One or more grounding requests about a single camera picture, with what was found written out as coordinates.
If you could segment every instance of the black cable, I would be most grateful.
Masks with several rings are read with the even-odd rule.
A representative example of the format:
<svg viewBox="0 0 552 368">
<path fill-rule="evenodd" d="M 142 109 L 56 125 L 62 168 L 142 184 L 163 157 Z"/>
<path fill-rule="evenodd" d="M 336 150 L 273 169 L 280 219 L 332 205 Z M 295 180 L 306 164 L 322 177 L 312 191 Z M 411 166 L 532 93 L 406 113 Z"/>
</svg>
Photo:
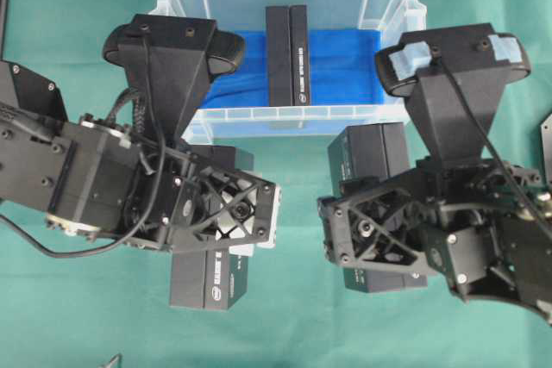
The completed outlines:
<svg viewBox="0 0 552 368">
<path fill-rule="evenodd" d="M 81 250 L 76 252 L 54 252 L 46 247 L 44 247 L 37 239 L 35 239 L 33 236 L 31 236 L 29 233 L 27 233 L 25 230 L 17 226 L 14 222 L 12 222 L 10 219 L 8 219 L 4 215 L 0 215 L 0 221 L 3 221 L 4 224 L 6 224 L 11 230 L 13 230 L 16 234 L 21 236 L 25 241 L 30 243 L 31 246 L 36 248 L 39 252 L 46 254 L 47 256 L 55 259 L 72 259 L 72 258 L 83 258 L 86 256 L 93 256 L 99 253 L 105 253 L 109 250 L 114 249 L 115 247 L 121 245 L 128 239 L 130 239 L 132 236 L 134 236 L 144 225 L 147 218 L 152 212 L 152 209 L 154 208 L 155 200 L 157 198 L 157 193 L 159 191 L 162 172 L 163 172 L 163 165 L 165 164 L 165 156 L 166 156 L 166 142 L 165 142 L 165 135 L 163 134 L 162 126 L 155 116 L 155 107 L 154 107 L 154 94 L 152 93 L 152 85 L 151 85 L 151 75 L 150 75 L 150 51 L 149 51 L 149 41 L 147 38 L 147 34 L 145 34 L 142 37 L 142 43 L 144 46 L 144 50 L 146 52 L 146 86 L 147 86 L 147 108 L 149 111 L 149 116 L 151 118 L 152 124 L 154 126 L 155 135 L 158 142 L 158 148 L 159 148 L 159 157 L 157 161 L 157 171 L 154 176 L 154 183 L 152 185 L 152 191 L 149 195 L 149 198 L 147 200 L 147 207 L 144 209 L 143 213 L 141 214 L 140 219 L 134 224 L 134 226 L 120 239 L 113 241 L 112 243 L 109 243 L 107 245 L 101 246 L 101 247 L 95 247 L 93 249 L 87 249 L 87 250 Z"/>
<path fill-rule="evenodd" d="M 105 121 L 115 122 L 118 112 L 130 102 L 132 102 L 133 127 L 137 134 L 142 134 L 146 129 L 147 105 L 141 92 L 133 88 L 127 88 L 119 94 L 109 114 L 105 117 Z"/>
<path fill-rule="evenodd" d="M 481 139 L 485 143 L 485 147 L 487 150 L 489 150 L 489 153 L 491 153 L 492 157 L 496 161 L 497 165 L 499 166 L 499 169 L 502 172 L 502 175 L 504 176 L 506 182 L 510 186 L 511 190 L 514 192 L 514 194 L 519 198 L 520 202 L 523 204 L 527 210 L 529 210 L 530 214 L 535 219 L 536 224 L 538 227 L 546 234 L 549 239 L 552 240 L 552 228 L 550 228 L 550 225 L 548 224 L 546 217 L 544 217 L 543 213 L 536 207 L 535 204 L 527 197 L 524 190 L 521 188 L 521 186 L 516 182 L 516 179 L 510 174 L 508 171 L 508 168 L 504 164 L 504 161 L 500 158 L 499 153 L 494 148 L 494 145 L 491 143 L 489 138 L 487 137 L 485 130 L 477 121 L 477 118 L 475 117 L 473 111 L 469 107 L 469 103 L 467 102 L 466 96 L 464 95 L 464 92 L 462 91 L 462 88 L 458 84 L 458 81 L 456 81 L 455 76 L 452 74 L 452 72 L 449 70 L 449 68 L 445 65 L 442 58 L 440 58 L 437 61 L 440 65 L 443 71 L 445 72 L 445 75 L 448 78 L 448 81 L 451 83 L 453 89 L 455 90 L 456 96 L 458 97 L 458 100 L 460 101 L 460 104 L 462 108 L 464 109 L 464 112 L 466 113 L 467 118 L 469 121 L 474 125 L 475 129 L 477 129 L 478 134 L 480 135 Z"/>
</svg>

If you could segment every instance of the blue fabric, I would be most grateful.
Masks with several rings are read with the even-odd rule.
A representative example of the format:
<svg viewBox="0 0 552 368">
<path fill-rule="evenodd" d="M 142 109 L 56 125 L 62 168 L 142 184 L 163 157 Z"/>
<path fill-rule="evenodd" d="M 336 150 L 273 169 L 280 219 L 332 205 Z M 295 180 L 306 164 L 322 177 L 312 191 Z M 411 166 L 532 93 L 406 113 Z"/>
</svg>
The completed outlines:
<svg viewBox="0 0 552 368">
<path fill-rule="evenodd" d="M 240 69 L 220 77 L 201 108 L 268 106 L 267 48 L 264 32 L 239 32 L 246 41 Z M 382 103 L 383 90 L 373 55 L 380 49 L 375 30 L 311 30 L 310 90 L 313 105 Z"/>
</svg>

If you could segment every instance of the green cloth surface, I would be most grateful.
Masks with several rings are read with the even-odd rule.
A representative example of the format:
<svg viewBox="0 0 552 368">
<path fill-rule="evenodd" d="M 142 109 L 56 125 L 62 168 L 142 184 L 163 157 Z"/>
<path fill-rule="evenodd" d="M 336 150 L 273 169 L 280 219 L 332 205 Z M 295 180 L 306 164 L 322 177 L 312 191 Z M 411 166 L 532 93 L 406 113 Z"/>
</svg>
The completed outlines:
<svg viewBox="0 0 552 368">
<path fill-rule="evenodd" d="M 420 0 L 428 28 L 491 22 L 525 45 L 533 73 L 508 86 L 491 138 L 505 159 L 540 166 L 538 125 L 552 111 L 550 0 Z M 105 38 L 154 0 L 9 0 L 4 58 L 54 80 L 72 121 L 105 115 L 125 86 L 101 59 Z M 407 128 L 411 160 L 426 150 Z M 168 307 L 170 257 L 119 248 L 87 259 L 41 256 L 0 232 L 0 366 L 95 367 L 121 352 L 124 367 L 550 366 L 552 329 L 502 303 L 468 305 L 442 277 L 425 290 L 362 295 L 323 258 L 316 200 L 331 193 L 333 137 L 225 140 L 255 155 L 282 185 L 277 246 L 258 249 L 249 287 L 229 312 Z M 46 230 L 43 215 L 4 214 L 45 244 L 89 246 Z"/>
</svg>

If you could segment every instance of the clear plastic bin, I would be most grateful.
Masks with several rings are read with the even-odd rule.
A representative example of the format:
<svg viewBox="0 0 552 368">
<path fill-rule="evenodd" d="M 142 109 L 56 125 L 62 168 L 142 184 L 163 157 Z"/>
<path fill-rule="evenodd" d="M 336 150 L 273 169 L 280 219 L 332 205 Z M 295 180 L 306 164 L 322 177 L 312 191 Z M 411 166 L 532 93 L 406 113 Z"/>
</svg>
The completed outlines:
<svg viewBox="0 0 552 368">
<path fill-rule="evenodd" d="M 418 0 L 157 0 L 151 13 L 216 19 L 221 30 L 265 30 L 265 7 L 281 4 L 306 4 L 309 29 L 378 30 L 382 47 L 396 44 L 403 32 L 425 29 L 427 13 Z M 184 138 L 211 144 L 215 138 L 339 134 L 348 125 L 407 120 L 402 101 L 391 97 L 381 105 L 200 109 Z"/>
</svg>

